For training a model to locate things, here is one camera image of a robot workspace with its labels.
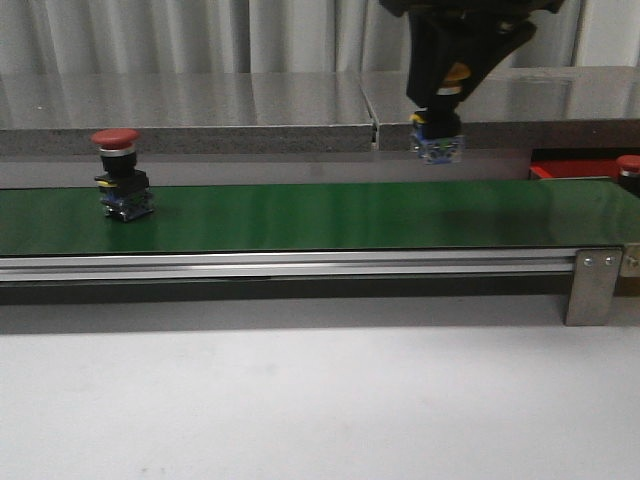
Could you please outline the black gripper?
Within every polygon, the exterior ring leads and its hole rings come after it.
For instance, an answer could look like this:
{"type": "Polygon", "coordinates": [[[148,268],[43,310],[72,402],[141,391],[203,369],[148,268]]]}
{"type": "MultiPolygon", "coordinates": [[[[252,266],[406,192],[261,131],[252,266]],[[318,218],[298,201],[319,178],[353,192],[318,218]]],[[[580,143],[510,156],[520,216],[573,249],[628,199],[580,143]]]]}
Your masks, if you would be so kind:
{"type": "Polygon", "coordinates": [[[406,87],[416,106],[426,108],[447,72],[451,39],[440,21],[454,21],[460,45],[456,62],[466,65],[470,76],[453,103],[456,110],[487,75],[536,33],[528,19],[533,12],[557,13],[564,0],[381,0],[396,17],[409,16],[411,52],[406,87]]]}

